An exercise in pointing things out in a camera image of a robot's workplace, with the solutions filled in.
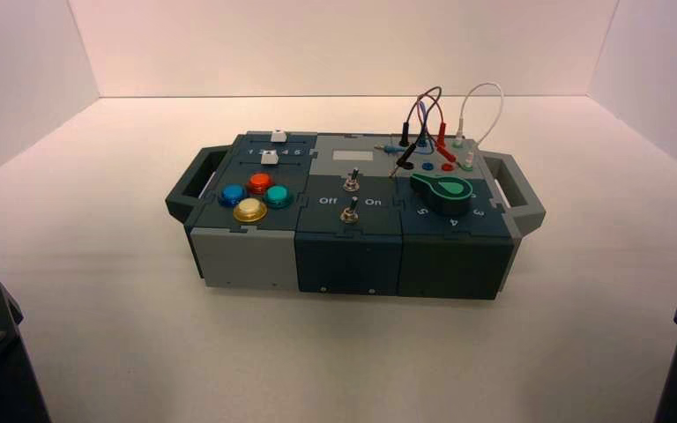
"green knob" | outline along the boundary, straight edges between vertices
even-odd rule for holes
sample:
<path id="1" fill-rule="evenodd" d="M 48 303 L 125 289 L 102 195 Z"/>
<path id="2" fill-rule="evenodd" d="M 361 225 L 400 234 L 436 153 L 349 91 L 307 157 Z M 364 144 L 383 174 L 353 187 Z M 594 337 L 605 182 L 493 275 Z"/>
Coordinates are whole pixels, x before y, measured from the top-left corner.
<path id="1" fill-rule="evenodd" d="M 468 212 L 473 186 L 454 176 L 411 175 L 411 188 L 432 211 L 443 216 L 460 216 Z"/>

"yellow button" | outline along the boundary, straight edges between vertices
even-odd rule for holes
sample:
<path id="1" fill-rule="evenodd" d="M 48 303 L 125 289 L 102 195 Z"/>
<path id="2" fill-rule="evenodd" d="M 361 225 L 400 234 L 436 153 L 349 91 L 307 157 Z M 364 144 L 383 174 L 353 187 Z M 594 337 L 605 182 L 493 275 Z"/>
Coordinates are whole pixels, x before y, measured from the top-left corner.
<path id="1" fill-rule="evenodd" d="M 245 198 L 233 211 L 234 218 L 241 222 L 255 222 L 266 215 L 266 204 L 257 198 Z"/>

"white wall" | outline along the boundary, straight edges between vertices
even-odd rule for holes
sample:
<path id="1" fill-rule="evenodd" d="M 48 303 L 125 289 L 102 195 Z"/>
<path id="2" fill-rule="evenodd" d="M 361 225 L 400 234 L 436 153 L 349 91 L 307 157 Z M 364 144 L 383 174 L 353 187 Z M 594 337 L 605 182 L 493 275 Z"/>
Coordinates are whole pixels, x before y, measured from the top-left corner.
<path id="1" fill-rule="evenodd" d="M 0 165 L 98 97 L 65 0 L 0 0 Z"/>
<path id="2" fill-rule="evenodd" d="M 677 2 L 621 0 L 589 94 L 677 159 Z"/>
<path id="3" fill-rule="evenodd" d="M 71 0 L 101 95 L 584 95 L 616 0 Z"/>

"carrying handle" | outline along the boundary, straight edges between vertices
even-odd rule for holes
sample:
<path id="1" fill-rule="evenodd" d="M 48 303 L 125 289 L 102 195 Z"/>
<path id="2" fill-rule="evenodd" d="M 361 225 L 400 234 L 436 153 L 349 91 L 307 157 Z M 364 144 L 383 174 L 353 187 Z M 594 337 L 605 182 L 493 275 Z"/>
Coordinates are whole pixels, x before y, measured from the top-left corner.
<path id="1" fill-rule="evenodd" d="M 167 211 L 174 218 L 185 223 L 193 208 L 200 203 L 201 191 L 219 168 L 230 147 L 207 147 L 198 152 L 165 199 Z"/>
<path id="2" fill-rule="evenodd" d="M 481 156 L 507 197 L 510 215 L 520 233 L 526 236 L 538 229 L 544 221 L 546 210 L 515 159 L 499 152 L 481 152 Z"/>

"white wire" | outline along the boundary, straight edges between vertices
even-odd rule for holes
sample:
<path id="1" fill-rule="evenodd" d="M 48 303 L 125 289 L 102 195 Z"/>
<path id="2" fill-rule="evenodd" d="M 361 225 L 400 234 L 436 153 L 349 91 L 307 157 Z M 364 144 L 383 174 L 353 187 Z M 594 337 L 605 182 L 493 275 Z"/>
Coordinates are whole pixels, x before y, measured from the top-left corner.
<path id="1" fill-rule="evenodd" d="M 463 103 L 460 105 L 460 117 L 458 118 L 458 130 L 456 131 L 456 138 L 458 140 L 461 140 L 463 138 L 463 111 L 465 109 L 465 103 L 468 101 L 468 98 L 471 97 L 471 94 L 473 94 L 474 91 L 478 90 L 482 86 L 487 85 L 493 86 L 494 88 L 497 89 L 497 91 L 500 92 L 500 109 L 497 112 L 497 117 L 492 122 L 492 126 L 490 126 L 486 132 L 484 132 L 484 135 L 482 135 L 481 138 L 479 138 L 479 141 L 476 141 L 476 145 L 481 144 L 481 141 L 484 141 L 484 138 L 486 138 L 489 135 L 489 132 L 491 132 L 497 125 L 497 122 L 499 122 L 500 116 L 502 115 L 502 107 L 504 106 L 504 91 L 502 90 L 502 87 L 496 82 L 482 82 L 481 84 L 478 84 L 474 88 L 472 88 L 471 91 L 469 91 L 468 94 L 465 95 Z"/>

